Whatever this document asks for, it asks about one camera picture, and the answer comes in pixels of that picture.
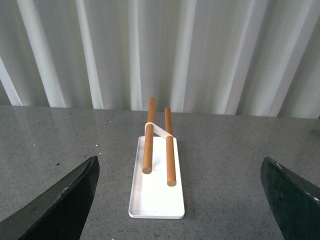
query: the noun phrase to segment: speckled granite surface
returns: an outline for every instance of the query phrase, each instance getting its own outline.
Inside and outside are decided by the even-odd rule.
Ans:
[[[0,221],[93,155],[100,178],[82,240],[283,239],[260,181],[264,157],[320,186],[318,119],[173,113],[185,216],[130,218],[146,120],[140,111],[0,106]]]

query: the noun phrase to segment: white rectangular base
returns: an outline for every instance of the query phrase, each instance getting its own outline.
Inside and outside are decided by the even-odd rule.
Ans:
[[[152,173],[142,172],[145,137],[138,140],[129,215],[140,219],[181,219],[185,215],[177,139],[173,138],[176,186],[167,185],[166,140],[153,137]]]

